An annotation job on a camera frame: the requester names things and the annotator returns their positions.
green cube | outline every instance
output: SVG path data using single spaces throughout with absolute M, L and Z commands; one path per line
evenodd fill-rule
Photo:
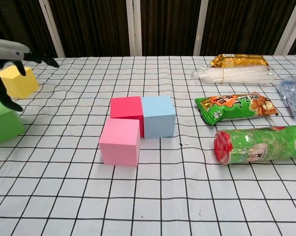
M 17 112 L 0 103 L 0 143 L 25 132 Z

water bottle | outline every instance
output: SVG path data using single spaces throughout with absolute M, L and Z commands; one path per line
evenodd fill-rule
M 296 76 L 288 76 L 279 84 L 279 91 L 296 118 Z

yellow cube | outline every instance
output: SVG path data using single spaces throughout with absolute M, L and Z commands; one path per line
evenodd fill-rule
M 25 67 L 26 76 L 22 76 L 17 67 L 12 65 L 0 72 L 0 77 L 4 83 L 7 94 L 12 98 L 27 98 L 39 88 L 31 68 Z

gold packaging bag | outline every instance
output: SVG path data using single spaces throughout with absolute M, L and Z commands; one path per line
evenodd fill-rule
M 211 61 L 213 67 L 234 67 L 245 65 L 268 65 L 261 55 L 220 54 Z

pink cube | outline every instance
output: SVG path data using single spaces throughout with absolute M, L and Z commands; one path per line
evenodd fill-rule
M 144 113 L 141 97 L 112 98 L 110 118 L 138 119 L 140 122 L 140 137 L 144 137 Z
M 99 146 L 106 165 L 138 166 L 140 128 L 137 119 L 109 118 Z

